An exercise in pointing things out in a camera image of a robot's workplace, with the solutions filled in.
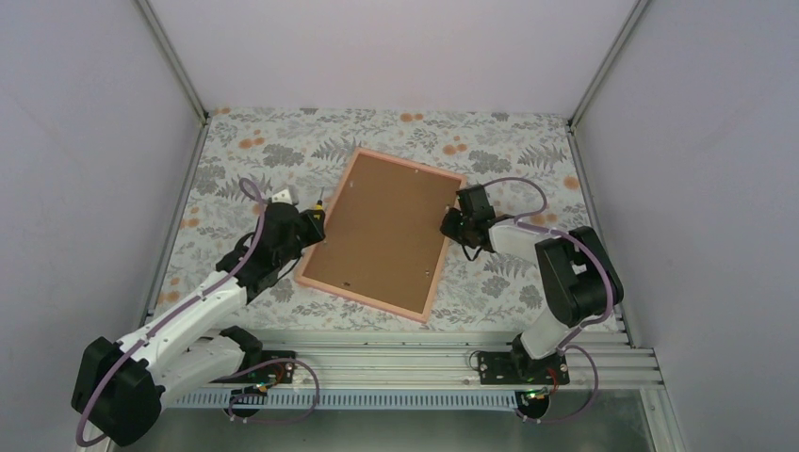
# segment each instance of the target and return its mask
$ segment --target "metal floor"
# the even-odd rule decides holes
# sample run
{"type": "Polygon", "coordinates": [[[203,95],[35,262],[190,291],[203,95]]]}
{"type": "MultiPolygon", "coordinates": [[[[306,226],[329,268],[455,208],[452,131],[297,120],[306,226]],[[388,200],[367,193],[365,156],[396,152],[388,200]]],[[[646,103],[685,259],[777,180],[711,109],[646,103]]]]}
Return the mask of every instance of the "metal floor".
{"type": "MultiPolygon", "coordinates": [[[[585,392],[553,396],[548,416],[566,415],[585,392]]],[[[261,412],[291,416],[295,412],[261,412]]],[[[231,423],[220,410],[167,410],[144,438],[124,451],[531,451],[654,450],[638,391],[604,391],[575,421],[524,425],[507,412],[320,411],[287,427],[231,423]]]]}

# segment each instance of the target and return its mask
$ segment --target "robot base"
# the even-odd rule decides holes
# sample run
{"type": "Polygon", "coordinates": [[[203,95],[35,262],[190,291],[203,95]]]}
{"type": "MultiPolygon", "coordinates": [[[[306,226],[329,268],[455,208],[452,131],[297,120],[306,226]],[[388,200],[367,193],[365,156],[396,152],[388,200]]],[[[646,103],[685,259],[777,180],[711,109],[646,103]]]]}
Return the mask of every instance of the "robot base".
{"type": "Polygon", "coordinates": [[[514,363],[511,352],[508,351],[481,351],[477,354],[478,369],[480,369],[480,384],[483,385],[520,385],[520,384],[554,384],[548,369],[555,373],[559,385],[568,384],[569,371],[566,357],[552,353],[541,360],[537,360],[538,369],[532,372],[519,372],[519,367],[514,363]]]}

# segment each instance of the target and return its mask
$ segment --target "small white object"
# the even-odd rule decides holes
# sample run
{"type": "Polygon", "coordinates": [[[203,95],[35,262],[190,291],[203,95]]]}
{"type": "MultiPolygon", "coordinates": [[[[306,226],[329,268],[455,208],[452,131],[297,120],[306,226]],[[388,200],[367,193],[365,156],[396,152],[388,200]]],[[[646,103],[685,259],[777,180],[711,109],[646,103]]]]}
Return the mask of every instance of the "small white object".
{"type": "Polygon", "coordinates": [[[292,191],[293,190],[290,187],[284,188],[272,195],[269,200],[271,202],[283,202],[286,204],[295,205],[298,203],[297,196],[292,191]]]}

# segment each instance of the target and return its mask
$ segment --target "cable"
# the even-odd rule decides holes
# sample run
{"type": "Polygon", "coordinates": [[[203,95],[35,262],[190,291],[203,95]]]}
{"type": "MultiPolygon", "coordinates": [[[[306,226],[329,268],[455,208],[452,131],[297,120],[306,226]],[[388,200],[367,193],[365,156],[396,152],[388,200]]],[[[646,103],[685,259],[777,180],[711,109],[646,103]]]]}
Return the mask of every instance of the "cable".
{"type": "Polygon", "coordinates": [[[475,372],[480,372],[480,369],[479,369],[478,367],[474,367],[474,366],[472,365],[472,358],[474,358],[474,355],[476,355],[476,354],[478,354],[478,353],[480,353],[480,351],[479,351],[479,350],[475,350],[475,351],[473,351],[473,352],[472,352],[472,354],[471,354],[471,355],[469,355],[469,358],[468,358],[468,365],[469,365],[469,367],[470,367],[472,370],[474,370],[475,372]]]}
{"type": "Polygon", "coordinates": [[[591,261],[591,264],[594,265],[596,270],[599,272],[599,277],[602,279],[602,282],[605,284],[605,297],[607,299],[605,303],[605,312],[599,318],[595,319],[587,319],[583,320],[573,331],[571,331],[559,344],[558,344],[558,351],[563,355],[563,350],[566,344],[571,342],[572,339],[575,338],[581,331],[585,330],[585,327],[589,325],[596,325],[599,323],[604,322],[611,316],[613,312],[613,286],[611,285],[611,278],[608,276],[608,272],[605,270],[605,267],[602,266],[602,263],[599,262],[599,259],[596,258],[593,252],[583,245],[582,242],[577,240],[575,237],[569,235],[569,233],[565,233],[563,231],[559,231],[557,229],[548,229],[542,226],[536,226],[534,224],[529,224],[523,221],[517,221],[516,226],[526,229],[528,231],[533,231],[538,234],[552,234],[558,237],[565,238],[566,240],[572,242],[583,254],[588,257],[588,260],[591,261]]]}
{"type": "Polygon", "coordinates": [[[560,386],[560,384],[558,384],[558,374],[555,373],[555,371],[550,369],[549,367],[546,368],[546,371],[549,374],[549,376],[552,377],[552,392],[549,394],[553,395],[558,392],[558,387],[560,386]]]}
{"type": "Polygon", "coordinates": [[[510,181],[523,182],[529,186],[532,186],[541,195],[541,200],[542,200],[541,208],[532,212],[525,212],[523,214],[519,214],[515,218],[526,218],[526,217],[532,217],[533,215],[538,215],[544,212],[546,208],[549,206],[549,204],[546,202],[546,194],[544,193],[544,190],[541,187],[539,187],[538,184],[534,183],[530,179],[525,179],[524,177],[513,177],[513,176],[500,177],[499,179],[494,179],[493,181],[486,182],[482,186],[492,186],[493,184],[498,184],[500,182],[510,182],[510,181]]]}
{"type": "Polygon", "coordinates": [[[466,251],[466,245],[461,245],[461,249],[464,250],[464,255],[466,256],[466,260],[469,262],[474,262],[477,259],[477,256],[480,255],[480,251],[482,251],[482,247],[477,248],[477,252],[475,252],[474,256],[470,256],[468,251],[466,251]]]}
{"type": "Polygon", "coordinates": [[[291,270],[293,270],[293,269],[294,269],[294,267],[295,267],[295,266],[297,266],[297,263],[300,261],[300,259],[301,259],[301,258],[302,258],[302,256],[298,257],[297,259],[294,259],[294,264],[292,264],[292,265],[291,265],[291,266],[288,268],[288,270],[286,270],[286,271],[285,271],[285,272],[284,272],[282,275],[278,276],[278,277],[277,277],[277,280],[275,280],[275,283],[277,283],[278,281],[280,281],[280,280],[281,280],[281,279],[282,279],[282,278],[283,278],[285,275],[287,275],[287,274],[291,273],[291,270]]]}
{"type": "Polygon", "coordinates": [[[585,351],[585,348],[569,344],[564,348],[564,350],[575,349],[580,351],[586,358],[588,358],[588,362],[591,363],[591,370],[594,371],[594,389],[591,391],[591,395],[588,397],[588,401],[585,402],[585,405],[580,407],[579,410],[569,414],[568,416],[561,417],[559,419],[529,419],[526,415],[524,415],[519,409],[516,409],[516,415],[522,418],[522,422],[534,422],[535,424],[560,424],[561,422],[571,421],[577,417],[582,416],[592,405],[594,405],[594,401],[596,400],[596,396],[599,394],[599,371],[596,370],[596,363],[594,362],[594,358],[585,351]]]}
{"type": "Polygon", "coordinates": [[[581,331],[583,331],[585,329],[585,327],[588,327],[590,325],[596,325],[596,324],[602,323],[602,322],[604,322],[605,320],[607,320],[611,316],[611,314],[613,312],[613,289],[612,289],[612,285],[611,285],[611,279],[608,277],[608,272],[605,271],[605,267],[602,266],[602,264],[599,262],[599,259],[596,258],[594,253],[591,252],[591,250],[589,250],[588,247],[583,245],[582,242],[580,242],[579,240],[577,240],[576,238],[574,238],[570,234],[565,233],[563,231],[559,231],[557,229],[548,229],[548,228],[545,228],[545,227],[542,227],[542,226],[536,226],[534,224],[530,224],[530,223],[522,221],[522,219],[524,219],[524,218],[532,217],[534,215],[538,215],[538,214],[544,212],[546,210],[546,208],[548,207],[548,202],[546,200],[546,194],[544,193],[544,190],[541,187],[539,187],[537,184],[535,184],[533,181],[531,181],[530,179],[525,179],[523,177],[510,176],[510,177],[500,177],[498,179],[495,179],[493,181],[490,181],[490,182],[487,182],[487,183],[483,184],[483,186],[491,186],[493,184],[498,184],[500,182],[509,182],[509,181],[522,182],[522,183],[525,183],[525,184],[527,184],[529,186],[532,186],[533,188],[535,188],[538,191],[539,194],[541,194],[541,198],[543,200],[543,204],[542,204],[540,209],[538,209],[536,211],[533,211],[533,212],[525,212],[525,213],[518,214],[518,215],[514,216],[514,224],[516,224],[516,226],[518,226],[520,228],[527,229],[528,231],[533,231],[533,232],[538,233],[538,234],[552,234],[552,235],[556,235],[556,236],[559,236],[559,237],[563,237],[566,240],[572,242],[575,246],[577,246],[577,248],[580,251],[582,251],[586,256],[588,256],[588,259],[591,261],[591,263],[594,265],[596,270],[599,272],[599,277],[602,279],[602,282],[605,284],[605,295],[607,297],[607,303],[605,305],[605,312],[602,313],[602,315],[599,318],[596,318],[596,319],[593,319],[593,320],[583,320],[578,325],[578,327],[576,329],[574,329],[572,332],[570,332],[566,336],[566,338],[563,339],[558,344],[558,350],[559,350],[559,352],[561,352],[561,354],[563,354],[563,347],[566,344],[568,344],[569,342],[571,342],[571,340],[574,339],[575,336],[577,336],[581,331]]]}
{"type": "Polygon", "coordinates": [[[311,406],[308,408],[308,410],[306,410],[303,414],[301,414],[301,415],[299,415],[297,417],[291,418],[291,419],[280,419],[280,420],[278,420],[278,419],[253,419],[253,420],[248,420],[247,418],[235,415],[233,413],[233,406],[236,405],[236,402],[238,402],[242,398],[249,397],[249,396],[265,396],[265,395],[263,395],[263,394],[245,394],[245,393],[242,393],[242,394],[235,395],[235,396],[231,397],[230,402],[228,402],[227,413],[228,413],[228,415],[230,415],[230,419],[231,420],[237,419],[237,420],[239,420],[239,421],[241,421],[241,422],[243,422],[245,424],[253,423],[253,424],[263,424],[263,425],[267,425],[267,426],[287,426],[289,424],[294,424],[294,423],[300,422],[301,420],[303,420],[303,419],[307,418],[308,416],[310,416],[312,412],[314,412],[314,410],[316,409],[317,405],[319,404],[319,392],[320,392],[319,378],[317,377],[317,373],[314,372],[314,369],[312,369],[311,366],[309,366],[306,363],[303,363],[300,360],[295,360],[293,358],[278,358],[278,359],[275,359],[275,360],[264,361],[262,363],[258,363],[256,365],[254,365],[253,367],[250,367],[249,369],[244,369],[244,370],[238,371],[238,372],[236,372],[235,374],[233,374],[231,376],[224,377],[224,378],[221,378],[221,379],[216,379],[214,381],[215,382],[221,382],[221,381],[226,381],[228,379],[236,379],[238,377],[243,377],[243,376],[249,374],[250,372],[258,370],[261,367],[266,367],[268,365],[277,364],[277,363],[294,363],[294,364],[297,364],[297,365],[299,365],[301,367],[304,367],[305,370],[307,370],[308,373],[311,374],[311,378],[314,379],[315,393],[314,393],[314,399],[311,402],[311,406]]]}
{"type": "MultiPolygon", "coordinates": [[[[258,202],[260,213],[258,214],[258,220],[255,224],[255,235],[253,236],[253,243],[257,243],[258,240],[261,239],[261,233],[263,233],[264,231],[264,212],[266,212],[267,210],[266,203],[264,202],[264,198],[261,196],[261,190],[252,180],[247,179],[246,177],[242,177],[241,179],[238,180],[238,187],[241,189],[242,193],[244,193],[244,196],[258,202]]],[[[231,278],[233,278],[238,273],[238,271],[245,264],[247,264],[247,261],[250,259],[250,256],[253,255],[254,251],[255,247],[250,247],[247,250],[247,252],[244,253],[244,256],[242,256],[241,260],[238,261],[238,264],[236,264],[236,266],[230,271],[230,273],[225,275],[219,281],[211,284],[207,289],[205,289],[202,292],[201,295],[195,295],[191,299],[188,299],[186,302],[175,308],[174,311],[172,311],[168,315],[165,315],[164,318],[158,321],[157,324],[153,325],[153,327],[150,328],[149,331],[147,331],[147,333],[145,334],[146,338],[148,340],[153,338],[158,333],[158,331],[164,328],[164,326],[167,325],[170,321],[172,321],[175,317],[179,316],[186,309],[194,305],[194,303],[207,297],[209,294],[213,293],[215,290],[217,290],[225,283],[230,281],[231,278]]],[[[100,398],[100,394],[103,393],[104,389],[111,381],[111,379],[114,377],[114,375],[117,373],[117,371],[120,369],[120,367],[122,367],[122,365],[128,360],[128,358],[133,356],[133,354],[136,353],[137,350],[139,350],[145,344],[146,342],[144,340],[139,339],[132,347],[130,347],[129,350],[127,350],[120,357],[119,360],[117,360],[117,362],[115,362],[111,366],[110,369],[108,369],[108,372],[106,372],[103,378],[100,379],[100,383],[97,384],[97,387],[94,388],[94,392],[91,393],[89,401],[86,403],[86,407],[84,407],[83,412],[80,415],[80,420],[77,423],[77,431],[75,432],[75,442],[77,443],[77,445],[81,447],[92,447],[93,445],[100,443],[102,440],[104,440],[107,437],[107,435],[101,434],[100,436],[92,440],[85,440],[83,438],[83,433],[86,430],[86,424],[89,421],[89,415],[91,414],[91,411],[94,409],[94,405],[97,403],[97,399],[100,398]]]]}

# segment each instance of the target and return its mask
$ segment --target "yellow object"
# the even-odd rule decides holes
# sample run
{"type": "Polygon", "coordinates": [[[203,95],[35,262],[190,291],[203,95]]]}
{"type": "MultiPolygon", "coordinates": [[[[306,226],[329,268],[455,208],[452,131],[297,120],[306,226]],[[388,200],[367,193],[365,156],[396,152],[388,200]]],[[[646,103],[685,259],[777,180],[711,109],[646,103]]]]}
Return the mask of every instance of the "yellow object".
{"type": "MultiPolygon", "coordinates": [[[[317,201],[317,205],[314,206],[314,210],[322,210],[322,197],[324,196],[324,187],[322,188],[321,193],[319,193],[319,201],[317,201]]],[[[314,218],[321,219],[322,215],[314,215],[314,218]]]]}

